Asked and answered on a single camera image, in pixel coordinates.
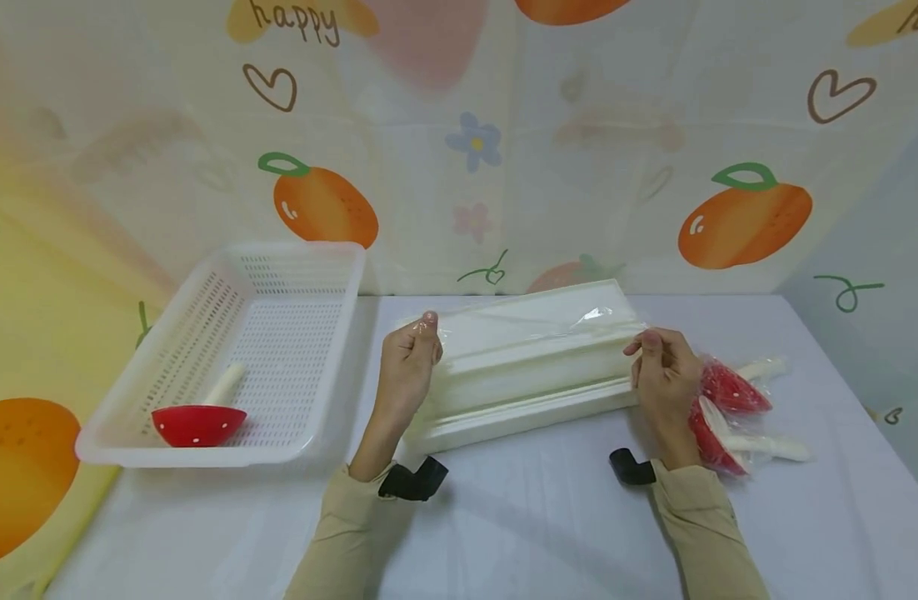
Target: wrist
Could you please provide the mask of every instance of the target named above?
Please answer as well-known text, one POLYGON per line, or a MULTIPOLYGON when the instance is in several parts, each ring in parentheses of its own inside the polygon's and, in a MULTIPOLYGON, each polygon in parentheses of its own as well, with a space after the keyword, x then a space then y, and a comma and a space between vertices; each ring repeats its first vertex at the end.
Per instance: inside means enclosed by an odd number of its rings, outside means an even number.
POLYGON ((396 419, 383 418, 373 413, 362 434, 356 456, 349 463, 351 478, 361 482, 378 478, 379 473, 393 460, 403 431, 404 426, 396 419))
POLYGON ((655 434, 659 442, 660 460, 668 470, 701 466, 696 437, 687 424, 659 427, 655 434))

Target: pink flower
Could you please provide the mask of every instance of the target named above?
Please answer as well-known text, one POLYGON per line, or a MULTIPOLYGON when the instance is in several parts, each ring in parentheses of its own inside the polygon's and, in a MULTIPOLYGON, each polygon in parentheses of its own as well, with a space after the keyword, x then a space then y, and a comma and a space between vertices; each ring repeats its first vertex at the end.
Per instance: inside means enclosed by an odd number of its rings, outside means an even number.
POLYGON ((489 208, 482 202, 472 204, 472 208, 455 207, 452 209, 452 230, 459 235, 472 235, 476 244, 482 244, 486 233, 492 230, 489 220, 489 208))

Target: white handle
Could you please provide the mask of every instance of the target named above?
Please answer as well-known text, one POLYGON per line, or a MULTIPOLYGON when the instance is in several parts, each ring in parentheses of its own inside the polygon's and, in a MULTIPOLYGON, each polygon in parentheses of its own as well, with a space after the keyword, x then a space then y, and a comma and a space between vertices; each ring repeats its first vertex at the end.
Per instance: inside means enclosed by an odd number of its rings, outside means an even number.
POLYGON ((804 443, 790 440, 788 437, 730 435, 721 437, 720 441, 731 453, 762 453, 799 463, 805 463, 814 458, 811 450, 804 443))
POLYGON ((232 390, 236 387, 236 384, 239 383, 239 379, 242 379, 242 375, 244 374, 246 374, 246 366, 243 365, 242 362, 233 362, 219 378, 217 384, 212 387, 211 392, 206 396, 206 402, 202 404, 213 406, 229 405, 229 403, 232 402, 232 390))
POLYGON ((739 377, 746 381, 757 378, 773 378, 785 372, 786 361, 781 358, 758 360, 736 369, 736 373, 739 373, 739 377))

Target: beige sleeve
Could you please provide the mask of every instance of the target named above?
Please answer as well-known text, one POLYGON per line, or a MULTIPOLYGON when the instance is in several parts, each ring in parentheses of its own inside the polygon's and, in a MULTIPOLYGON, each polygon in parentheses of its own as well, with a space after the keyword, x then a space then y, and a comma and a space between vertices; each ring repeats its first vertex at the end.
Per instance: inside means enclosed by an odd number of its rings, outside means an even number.
POLYGON ((349 476, 349 467, 329 479, 322 494, 319 524, 306 556, 289 582, 283 600, 360 600, 372 570, 373 514, 380 498, 390 463, 376 479, 359 482, 349 476))
POLYGON ((653 495, 679 556, 689 600, 768 599, 717 475, 703 467, 669 472, 661 461, 652 466, 653 495))

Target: white table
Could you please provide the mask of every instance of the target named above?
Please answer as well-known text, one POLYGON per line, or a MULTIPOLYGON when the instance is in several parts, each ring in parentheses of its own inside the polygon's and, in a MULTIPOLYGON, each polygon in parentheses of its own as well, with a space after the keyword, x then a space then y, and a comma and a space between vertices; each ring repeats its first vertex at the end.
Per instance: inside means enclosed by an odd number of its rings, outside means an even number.
MULTIPOLYGON (((328 474, 372 408, 382 337, 398 318, 475 297, 360 298, 312 465, 125 472, 49 588, 51 600, 280 598, 312 535, 328 474)), ((773 598, 918 598, 918 485, 781 297, 634 297, 649 322, 725 360, 785 355, 768 425, 818 455, 730 485, 773 598)), ((438 455, 426 504, 391 503, 377 532, 380 598, 679 598, 673 556, 642 491, 606 460, 642 459, 637 410, 438 455)))

